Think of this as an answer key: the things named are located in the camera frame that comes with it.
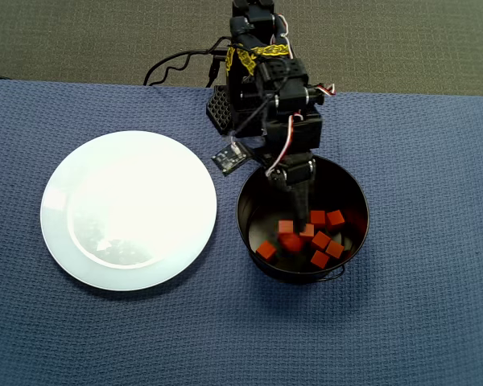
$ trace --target bowl rim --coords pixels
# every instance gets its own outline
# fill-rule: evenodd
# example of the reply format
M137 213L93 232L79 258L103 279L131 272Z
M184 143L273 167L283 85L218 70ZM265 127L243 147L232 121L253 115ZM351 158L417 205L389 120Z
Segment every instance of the bowl rim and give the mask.
M321 157L319 155L314 155L313 158L315 158L315 159L321 159L322 161L330 162L331 164L333 164L335 166L338 166L345 173L347 173L353 179L353 181L357 184L357 186L360 188L360 191L361 191L361 193L363 195L363 199L365 200L365 207L367 209L367 228L365 230L365 234L363 235L363 240L361 241L360 246L356 249L356 251L346 261L341 261L340 263L338 263L337 265L335 265L333 267L330 267L329 269L321 269L319 271L313 271L313 272L296 272L296 271L286 271L284 269L277 268L277 267L275 267L272 264L269 264L267 261L264 261L260 256L258 256L258 254L256 252L254 252L252 250L252 248L250 247L250 244L249 244L248 240L246 240L245 237L243 236L242 227L240 225L240 217L238 215L238 208L239 208L239 205L240 205L240 198L242 197L242 192L245 189L247 183L250 181L250 179L252 177L254 177L257 173L261 173L262 172L262 170L263 170L262 166L259 167L258 169L256 169L255 171L253 171L250 174L250 176L245 180L245 182L243 183L243 186L241 187L240 193L238 194L238 198L237 198L237 201L236 201L236 208L235 208L235 211L236 211L236 222L237 222L237 226L238 226L238 231L240 232L241 239L243 240L243 244L245 244L245 246L249 250L250 255L252 257L258 259L258 261L262 262L264 265L266 265L268 267L271 267L273 270L279 271L282 274L294 274L294 275L300 275L301 277L318 276L318 275L323 274L324 275L323 277L325 277L328 273L330 273L330 272L332 272L332 271L334 271L336 269L339 269L342 265L345 265L345 264L349 263L353 259L353 257L355 257L357 255L357 253L360 252L360 249L361 249L361 247L363 247L363 244L365 243L365 240L367 238L367 235L369 234L369 228L370 228L370 209L369 209L369 202L367 200L367 197L365 195L365 192L363 191L363 188L361 187L360 183L354 178L354 176L352 174L350 174L344 167L338 165L336 162L331 161L330 159Z

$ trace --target white plate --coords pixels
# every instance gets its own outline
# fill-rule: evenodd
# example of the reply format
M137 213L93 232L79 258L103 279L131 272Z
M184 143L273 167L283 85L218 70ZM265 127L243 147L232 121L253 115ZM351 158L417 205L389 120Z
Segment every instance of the white plate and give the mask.
M213 231L217 196L204 164L163 135L123 131L74 150L48 181L43 238L57 263L104 290L171 279Z

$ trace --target circuit board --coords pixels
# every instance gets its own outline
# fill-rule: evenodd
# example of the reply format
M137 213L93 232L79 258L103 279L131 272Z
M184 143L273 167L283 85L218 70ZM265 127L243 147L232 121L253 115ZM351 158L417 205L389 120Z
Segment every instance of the circuit board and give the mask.
M250 158L250 151L241 142L232 142L211 157L224 175L230 175Z

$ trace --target wooden block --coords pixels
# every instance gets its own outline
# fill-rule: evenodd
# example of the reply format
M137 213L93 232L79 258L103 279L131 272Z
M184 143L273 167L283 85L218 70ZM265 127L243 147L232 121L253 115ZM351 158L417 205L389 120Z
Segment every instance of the wooden block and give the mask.
M315 237L315 226L313 224L306 224L304 230L299 233L299 236L304 241L311 241Z
M291 220L280 220L278 227L278 234L284 235L287 233L293 233L293 221Z
M325 211L310 211L310 223L315 229L325 227Z
M340 229L345 224L345 219L341 211L331 211L325 217L330 232Z
M275 256L277 249L275 249L274 245L272 245L268 241L263 241L263 244L259 246L256 252L266 261L271 261L272 258Z
M298 253L303 248L302 239L294 233L280 235L279 242L288 252Z
M321 251L316 251L312 258L312 263L317 267L324 269L325 265L328 263L329 256Z
M325 247L328 246L331 237L322 232L317 232L315 237L313 237L312 245L314 248L324 251Z
M339 259L341 253L344 252L344 246L342 244L338 244L336 241L331 241L325 252L329 256L333 256L335 259Z

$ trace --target white wire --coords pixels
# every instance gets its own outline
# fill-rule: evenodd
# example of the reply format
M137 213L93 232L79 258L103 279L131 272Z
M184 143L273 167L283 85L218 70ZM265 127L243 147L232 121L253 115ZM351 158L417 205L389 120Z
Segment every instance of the white wire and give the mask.
M336 94L336 90L335 90L335 84L331 84L328 88L324 89L323 87L316 87L317 90L320 90L321 92L323 92L325 95L329 96L329 97L332 97L333 95Z
M284 142L284 147L283 150L281 150L281 154L275 159L275 162L272 164L271 167L268 168L268 170L265 172L266 177L270 177L270 174L272 171L274 171L275 167L281 162L281 160L284 157L284 154L287 152L288 147L290 147L291 143L291 133L293 132L293 115L290 115L288 118L288 135L287 135L287 140Z
M293 52L291 51L291 44L290 44L290 40L288 38L288 22L283 15L279 14L279 17L281 18L281 20L284 23L285 28L287 29L284 34L281 34L281 37L284 38L287 41L288 51L290 52L290 59L293 59Z

